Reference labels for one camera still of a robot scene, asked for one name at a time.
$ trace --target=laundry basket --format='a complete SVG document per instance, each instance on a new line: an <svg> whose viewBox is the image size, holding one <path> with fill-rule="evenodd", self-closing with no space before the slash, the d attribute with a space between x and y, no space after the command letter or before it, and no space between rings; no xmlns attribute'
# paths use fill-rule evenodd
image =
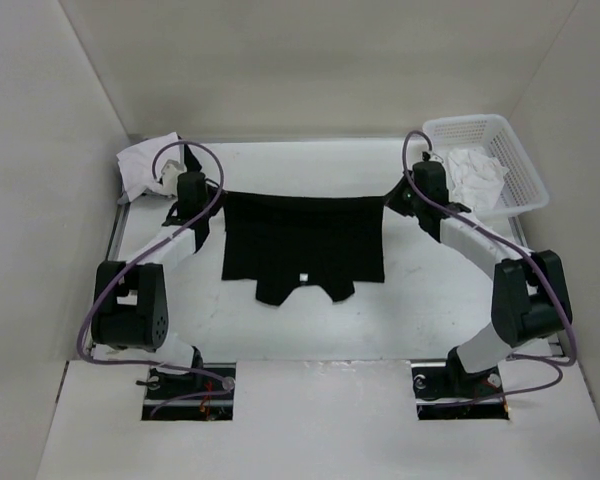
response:
<svg viewBox="0 0 600 480"><path fill-rule="evenodd" d="M500 115L467 115L429 120L423 126L433 149L446 157L452 148L483 147L509 169L493 210L476 210L479 218L514 217L545 207L549 194L509 122Z"/></svg>

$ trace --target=white cloth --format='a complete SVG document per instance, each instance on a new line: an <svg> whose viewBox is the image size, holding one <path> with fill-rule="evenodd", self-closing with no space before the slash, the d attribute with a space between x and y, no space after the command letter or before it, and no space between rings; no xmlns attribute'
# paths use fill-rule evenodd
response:
<svg viewBox="0 0 600 480"><path fill-rule="evenodd" d="M478 212L493 210L509 172L482 147L454 148L445 159L445 169L453 181L451 200Z"/></svg>
<svg viewBox="0 0 600 480"><path fill-rule="evenodd" d="M173 132L163 137L151 138L136 145L132 145L125 148L117 155L118 166L120 167L122 184L124 185L125 191L125 194L123 194L122 197L123 199L132 202L147 189L160 195L174 195L173 182L164 182L164 185L157 182L153 178L151 165L156 153L158 153L162 147L176 142L177 140L178 134ZM169 168L163 171L168 161L170 161L169 164L173 165L174 168L180 169L182 159L179 146L170 148L158 159L156 165L156 175L158 176L158 179L169 171Z"/></svg>

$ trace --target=cable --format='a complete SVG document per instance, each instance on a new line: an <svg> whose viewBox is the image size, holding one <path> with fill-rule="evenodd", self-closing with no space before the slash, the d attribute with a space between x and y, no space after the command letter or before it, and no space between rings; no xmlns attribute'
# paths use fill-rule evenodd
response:
<svg viewBox="0 0 600 480"><path fill-rule="evenodd" d="M427 205L429 205L437 210L440 210L445 215L448 215L450 217L455 218L456 220L461 221L462 223L470 226L474 230L478 231L479 233L481 233L482 235L487 237L492 242L497 242L502 245L505 245L505 246L509 247L510 249L512 249L513 251L515 251L518 255L520 255L524 259L524 261L527 262L527 264L529 264L529 266L531 267L533 272L536 274L536 277L538 277L538 280L542 284L545 292L547 293L547 296L549 297L549 299L551 300L551 303L553 304L554 308L556 309L556 312L558 313L558 317L560 318L560 322L562 323L562 326L564 327L565 333L569 340L569 346L571 348L571 356L567 359L566 362L560 362L560 361L553 360L553 359L548 359L548 358L544 358L544 357L536 357L536 356L531 356L531 355L522 355L522 354L512 355L511 358L516 359L516 360L538 361L538 362L545 363L545 364L550 365L551 367L555 368L559 372L559 374L558 374L558 378L552 382L549 382L545 385L540 385L538 387L530 387L530 388L524 388L524 389L519 389L519 390L512 390L509 392L497 393L494 395L489 395L487 397L469 400L467 402L442 403L442 404L436 404L436 406L458 407L458 406L472 405L475 403L483 402L485 400L491 400L494 398L504 398L508 395L517 395L520 393L537 392L540 390L544 390L546 388L550 388L554 385L557 385L560 381L562 381L562 378L564 376L564 374L562 373L562 370L560 370L560 367L561 366L570 367L576 363L576 360L578 358L578 346L577 346L577 342L576 342L575 332L573 331L573 327L571 326L571 323L569 322L569 318L567 317L567 313L565 312L564 308L562 307L562 304L560 303L558 296L556 295L555 291L553 290L553 287L549 283L549 280L547 279L547 277L545 276L544 272L539 267L539 265L531 258L531 256L527 252L524 251L524 249L520 248L515 243L510 242L509 240L502 238L493 232L490 232L489 230L485 229L484 227L482 227L481 225L472 221L471 219L469 219L463 215L460 215L459 213L454 212L453 210L450 210L450 209L440 205L439 203L434 202L433 200L428 198L424 193L422 193L422 191L418 188L415 181L413 180L413 177L409 174L409 169L407 166L407 146L409 145L409 141L411 140L411 138L413 138L416 135L424 138L427 142L427 145L429 146L429 149L431 151L433 151L433 144L431 142L431 139L424 132L421 132L419 130L413 130L413 131L409 132L407 134L407 136L405 137L404 143L402 144L402 166L404 168L404 176L406 177L407 181L409 182L409 186L411 187L411 189Z"/></svg>
<svg viewBox="0 0 600 480"><path fill-rule="evenodd" d="M93 317L96 314L96 312L98 311L98 309L100 308L100 306L102 305L102 302L104 302L105 298L107 298L107 296L113 291L113 289L116 287L116 285L118 285L118 282L120 282L120 280L133 267L138 265L138 263L140 263L142 260L147 258L149 255L153 254L154 252L160 250L162 247L167 245L169 242L173 241L173 239L175 237L180 235L182 232L186 231L189 227L191 227L198 220L204 218L211 211L213 206L218 202L218 200L220 199L220 196L222 195L222 187L224 185L224 170L222 168L222 164L220 163L220 159L209 148L205 147L204 145L202 145L200 143L191 142L188 140L178 140L177 142L170 143L169 145L166 145L162 149L160 149L160 151L156 154L155 158L153 159L153 166L155 167L158 157L160 155L162 155L162 153L165 150L167 150L168 148L174 147L176 145L194 146L194 147L204 150L209 155L211 155L211 158L213 158L213 160L216 162L216 165L218 166L218 172L220 174L220 182L218 185L218 190L217 190L216 194L213 196L213 198L211 199L211 201L202 209L202 211L198 215L193 217L191 220L188 220L184 225L182 225L179 229L177 229L170 237L167 237L164 240L158 242L157 244L153 245L152 247L148 248L147 250L145 250L144 252L139 254L133 260L127 262L127 264L124 266L124 268L122 270L120 270L120 272L115 277L113 277L113 279L102 290L100 295L98 295L98 298L96 298L96 300L93 302L93 305L87 312L87 315L86 315L84 321L82 322L82 325L80 326L80 331L78 332L78 338L76 340L76 350L78 351L78 355L82 360L84 360L85 362L91 363L91 364L95 364L95 365L147 365L150 367L158 367L159 366L162 368L168 368L169 370L176 370L176 371L180 371L180 372L193 373L196 375L203 375L205 377L209 377L214 380L217 380L217 381L221 382L223 385L225 385L225 377L218 375L216 373L210 372L208 370L200 369L200 368L180 367L177 365L170 365L170 364L165 364L165 363L161 363L161 362L154 362L152 360L98 360L98 359L93 358L88 352L85 351L85 341L86 341L86 337L87 337L87 332L89 330L89 327L91 326ZM220 391L216 391L216 392L203 392L203 394L204 395L225 395L225 394L229 393L232 389L233 389L233 387L228 388L227 390L220 390ZM164 405L166 405L174 400L177 400L177 399L179 399L179 397L174 398L174 399L165 400L164 402L162 402L160 405L156 406L156 408L153 409L152 415L159 408L162 408Z"/></svg>
<svg viewBox="0 0 600 480"><path fill-rule="evenodd" d="M216 390L214 392L187 393L186 395L180 395L178 397L168 398L168 399L162 401L161 403L159 403L158 405L156 405L155 407L153 407L153 410L151 410L151 413L149 413L149 417L153 417L158 410L160 410L162 407L166 407L168 404L170 404L172 402L177 402L179 400L189 400L191 398L196 398L196 397L215 397L218 395L226 395L227 393L230 393L230 392L231 392L231 390Z"/></svg>

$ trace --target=screw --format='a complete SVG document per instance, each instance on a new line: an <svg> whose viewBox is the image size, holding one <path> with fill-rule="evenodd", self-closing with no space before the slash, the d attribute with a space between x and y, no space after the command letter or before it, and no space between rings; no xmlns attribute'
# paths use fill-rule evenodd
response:
<svg viewBox="0 0 600 480"><path fill-rule="evenodd" d="M233 377L224 377L224 380L222 380L222 388L225 390L233 390L236 388L236 379Z"/></svg>
<svg viewBox="0 0 600 480"><path fill-rule="evenodd" d="M427 377L425 377L421 373L419 373L418 375L413 377L413 384L415 385L416 389L424 390L425 388L427 388L427 385L425 383L426 379L427 379Z"/></svg>
<svg viewBox="0 0 600 480"><path fill-rule="evenodd" d="M489 375L487 382L493 385L494 388L500 388L502 386L502 379L495 373Z"/></svg>
<svg viewBox="0 0 600 480"><path fill-rule="evenodd" d="M149 390L158 390L160 388L159 382L160 382L160 379L158 377L156 377L155 375L152 377L149 377L149 380L147 380L147 388Z"/></svg>

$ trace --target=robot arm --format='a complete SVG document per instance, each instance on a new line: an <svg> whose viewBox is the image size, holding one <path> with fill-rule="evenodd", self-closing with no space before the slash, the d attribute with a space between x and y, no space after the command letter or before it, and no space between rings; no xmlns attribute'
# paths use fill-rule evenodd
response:
<svg viewBox="0 0 600 480"><path fill-rule="evenodd" d="M412 176L421 192L457 215L467 217L481 229L490 231L466 207L449 202L444 167L428 161L426 152L423 158L425 161L413 166ZM431 237L460 252L493 280L491 322L473 338L454 347L447 356L445 370L453 391L471 390L467 387L488 376L517 348L563 330L547 293L518 252L496 244L478 232L476 227L426 204L405 178L385 200L386 205L397 213L416 216L420 227ZM539 265L571 322L571 306L560 258L552 251L535 253L523 250Z"/></svg>
<svg viewBox="0 0 600 480"><path fill-rule="evenodd" d="M175 233L188 219L202 211L208 200L203 174L181 174L178 177L178 201L174 203L158 234L127 258L100 264L96 274L95 298L128 261L165 238L172 239L166 246L138 262L94 315L91 336L95 343L95 359L150 360L183 368L202 367L198 349L180 340L177 333L169 331L165 275L181 261L194 255L204 244L209 234L208 218L177 236ZM168 367L157 369L172 375L186 374Z"/></svg>

